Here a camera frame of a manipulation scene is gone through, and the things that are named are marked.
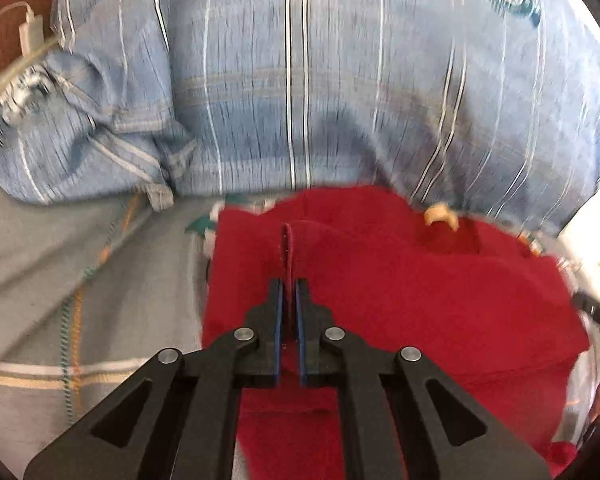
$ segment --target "crumpled blue fabric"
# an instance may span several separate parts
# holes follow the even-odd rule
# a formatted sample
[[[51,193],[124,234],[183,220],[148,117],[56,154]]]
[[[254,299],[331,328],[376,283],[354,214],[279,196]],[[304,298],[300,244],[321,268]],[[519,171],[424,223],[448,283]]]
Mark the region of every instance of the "crumpled blue fabric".
[[[600,181],[582,6],[55,0],[61,50],[34,77],[53,88],[2,99],[0,186],[50,204],[384,182],[555,232]]]

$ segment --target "white cable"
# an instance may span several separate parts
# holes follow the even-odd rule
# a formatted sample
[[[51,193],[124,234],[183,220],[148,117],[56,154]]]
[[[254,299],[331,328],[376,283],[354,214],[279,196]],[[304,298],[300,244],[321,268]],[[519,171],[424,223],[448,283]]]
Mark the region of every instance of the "white cable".
[[[30,19],[34,16],[34,12],[33,9],[31,8],[31,6],[27,3],[27,2],[13,2],[12,4],[9,4],[3,8],[0,9],[0,16],[2,16],[5,12],[8,12],[8,10],[11,9],[15,9],[16,7],[27,7],[27,21],[30,21]]]

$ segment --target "folded red garment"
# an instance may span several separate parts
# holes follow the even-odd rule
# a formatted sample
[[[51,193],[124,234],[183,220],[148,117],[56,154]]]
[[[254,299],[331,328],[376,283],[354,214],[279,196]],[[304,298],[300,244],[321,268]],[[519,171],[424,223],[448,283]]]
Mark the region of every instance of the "folded red garment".
[[[282,247],[282,231],[287,247]],[[555,262],[483,222],[426,227],[379,187],[315,189],[219,218],[205,345],[262,303],[271,278],[307,278],[336,323],[378,348],[422,349],[547,455],[588,339]],[[344,477],[336,397],[302,390],[283,355],[277,390],[247,390],[238,425],[254,480]]]

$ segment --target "blue striped fabric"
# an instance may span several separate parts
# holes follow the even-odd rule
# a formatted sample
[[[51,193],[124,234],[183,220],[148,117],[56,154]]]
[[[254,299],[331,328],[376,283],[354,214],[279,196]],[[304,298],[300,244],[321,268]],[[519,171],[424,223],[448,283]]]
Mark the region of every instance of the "blue striped fabric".
[[[55,89],[0,114],[27,202],[385,182],[555,232],[600,181],[580,0],[56,0],[54,27]]]

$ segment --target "triangular cutout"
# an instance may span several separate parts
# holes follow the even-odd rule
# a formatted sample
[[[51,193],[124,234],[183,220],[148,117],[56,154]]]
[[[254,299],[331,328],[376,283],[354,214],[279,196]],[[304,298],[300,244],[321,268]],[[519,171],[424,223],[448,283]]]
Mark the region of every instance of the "triangular cutout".
[[[151,387],[151,381],[144,380],[94,426],[91,434],[116,447],[125,447],[149,398]]]
[[[462,446],[487,432],[484,423],[438,381],[427,381],[427,391],[452,446]]]

